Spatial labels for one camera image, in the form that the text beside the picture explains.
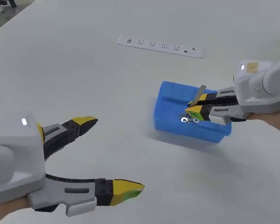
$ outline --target small metal part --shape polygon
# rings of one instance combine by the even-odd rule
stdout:
[[[181,119],[181,122],[183,122],[183,123],[188,123],[188,118],[183,117],[183,118]]]
[[[193,118],[193,122],[194,122],[195,124],[198,124],[198,123],[200,122],[200,120],[199,120],[198,118]]]

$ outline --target white table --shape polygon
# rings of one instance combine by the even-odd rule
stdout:
[[[201,46],[205,58],[118,46],[122,33]],[[225,88],[241,59],[280,60],[280,0],[36,0],[0,29],[0,111],[29,109],[43,126],[97,116],[47,172],[146,188],[73,218],[60,206],[2,223],[279,223],[278,131],[260,121],[234,124],[229,138],[207,146],[153,126],[163,80]]]

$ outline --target white power strip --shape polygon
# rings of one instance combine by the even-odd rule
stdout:
[[[133,48],[154,50],[154,51],[175,54],[175,55],[203,58],[203,49],[189,47],[189,46],[182,46],[179,44],[170,44],[170,43],[152,41],[134,35],[121,35],[117,40],[117,44],[133,47]]]

